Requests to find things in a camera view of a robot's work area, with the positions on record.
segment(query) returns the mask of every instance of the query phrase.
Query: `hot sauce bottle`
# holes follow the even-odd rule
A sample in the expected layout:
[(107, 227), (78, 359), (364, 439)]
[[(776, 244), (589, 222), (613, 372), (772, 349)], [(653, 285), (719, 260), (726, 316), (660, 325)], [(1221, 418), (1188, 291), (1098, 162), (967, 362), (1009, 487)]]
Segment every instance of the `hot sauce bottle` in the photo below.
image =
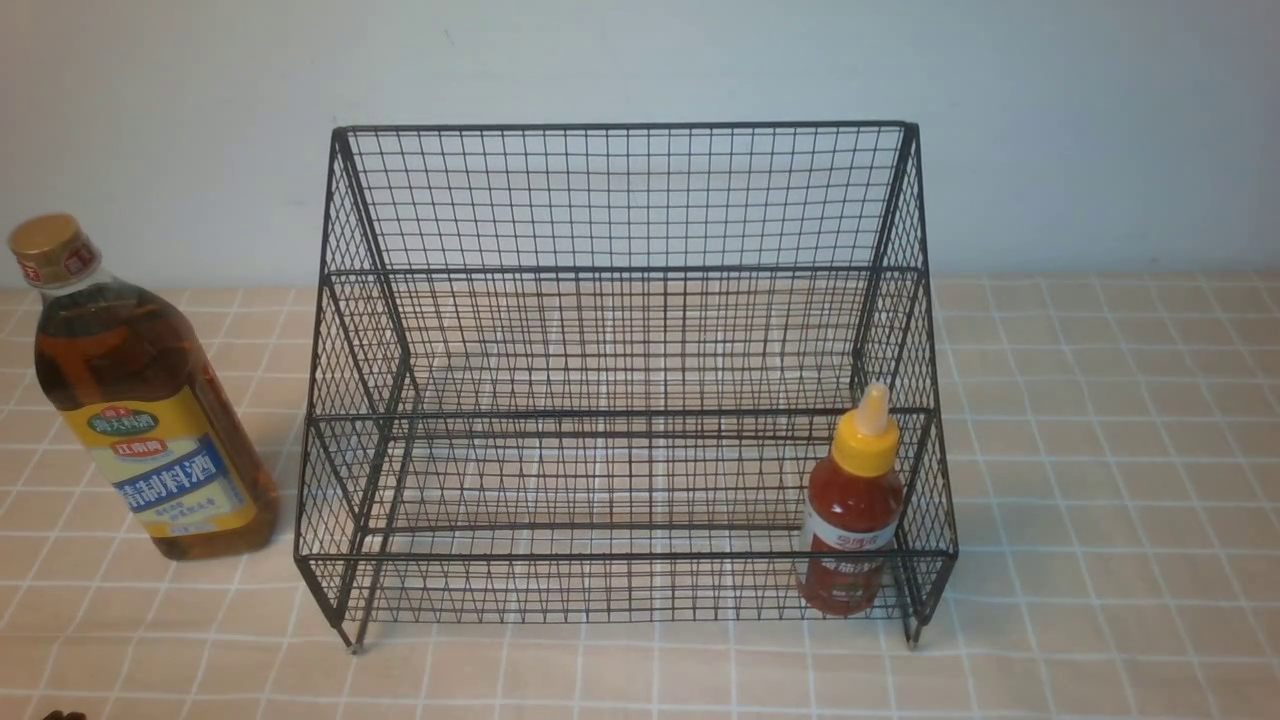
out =
[[(893, 471), (897, 423), (888, 415), (888, 387), (872, 383), (836, 425), (831, 452), (809, 474), (800, 550), (829, 553), (887, 548), (902, 512), (902, 482)], [(881, 589), (883, 561), (814, 557), (796, 566), (800, 596), (827, 615), (870, 609)]]

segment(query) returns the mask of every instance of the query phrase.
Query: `bottle cap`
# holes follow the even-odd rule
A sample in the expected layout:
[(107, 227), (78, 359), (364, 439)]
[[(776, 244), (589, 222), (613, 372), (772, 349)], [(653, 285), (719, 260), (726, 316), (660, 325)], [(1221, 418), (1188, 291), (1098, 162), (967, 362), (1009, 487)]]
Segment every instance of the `bottle cap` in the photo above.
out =
[(101, 263), (97, 247), (65, 213), (40, 215), (15, 227), (9, 233), (9, 250), (27, 284), (41, 288), (72, 284)]
[(831, 441), (831, 459), (846, 473), (876, 478), (893, 469), (897, 423), (888, 415), (888, 386), (867, 386), (858, 407), (840, 416)]

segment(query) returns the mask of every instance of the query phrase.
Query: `wire rack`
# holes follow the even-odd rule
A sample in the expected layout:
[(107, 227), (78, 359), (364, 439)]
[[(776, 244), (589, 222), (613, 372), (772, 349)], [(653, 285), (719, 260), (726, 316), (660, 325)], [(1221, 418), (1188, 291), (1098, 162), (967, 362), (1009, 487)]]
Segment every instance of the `wire rack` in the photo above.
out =
[(916, 126), (339, 128), (319, 284), (296, 557), (348, 646), (822, 618), (806, 475), (872, 379), (906, 501), (864, 615), (932, 618), (957, 541)]

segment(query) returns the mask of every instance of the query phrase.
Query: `rack leg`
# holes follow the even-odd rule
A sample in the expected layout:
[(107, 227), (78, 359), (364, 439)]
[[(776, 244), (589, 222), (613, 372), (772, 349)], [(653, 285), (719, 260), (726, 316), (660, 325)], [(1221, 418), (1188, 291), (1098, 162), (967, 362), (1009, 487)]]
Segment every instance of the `rack leg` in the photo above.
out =
[(906, 650), (915, 651), (920, 646), (920, 633), (924, 624), (911, 615), (902, 615), (902, 634), (906, 635)]
[(342, 625), (334, 625), (334, 630), (338, 630), (338, 637), (342, 638), (342, 644), (347, 646), (347, 652), (356, 655), (360, 650), (355, 643), (351, 642), (351, 635), (347, 634), (347, 629)]
[(360, 614), (360, 626), (356, 628), (356, 642), (351, 646), (352, 655), (358, 655), (365, 648), (365, 635), (369, 634), (369, 621), (374, 618), (374, 603), (378, 602), (378, 591), (383, 582), (381, 562), (374, 565), (371, 580), (369, 583), (369, 594), (365, 597), (365, 611)]

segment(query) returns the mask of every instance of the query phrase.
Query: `bottle label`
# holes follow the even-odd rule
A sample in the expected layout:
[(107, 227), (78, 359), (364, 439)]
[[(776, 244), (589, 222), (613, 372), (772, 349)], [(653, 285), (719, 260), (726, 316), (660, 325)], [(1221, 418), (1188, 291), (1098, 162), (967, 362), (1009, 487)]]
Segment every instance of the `bottle label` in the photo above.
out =
[(152, 537), (233, 530), (257, 514), (189, 387), (61, 415)]
[[(897, 530), (895, 518), (886, 528), (874, 533), (854, 533), (842, 530), (823, 520), (813, 507), (805, 505), (804, 528), (800, 530), (800, 550), (810, 552), (869, 552), (888, 547)], [(800, 561), (796, 566), (800, 584), (809, 584), (836, 602), (855, 602), (869, 591), (879, 588), (878, 582), (868, 587), (861, 577), (881, 573), (879, 559), (856, 560), (852, 557), (814, 557)]]
[[(874, 533), (854, 533), (850, 530), (841, 530), (819, 518), (818, 514), (813, 511), (813, 507), (805, 505), (804, 529), (800, 530), (800, 548), (829, 552), (879, 550), (893, 541), (893, 533), (896, 530), (897, 519), (890, 523), (887, 528)], [(814, 547), (814, 539), (820, 541), (823, 547)]]

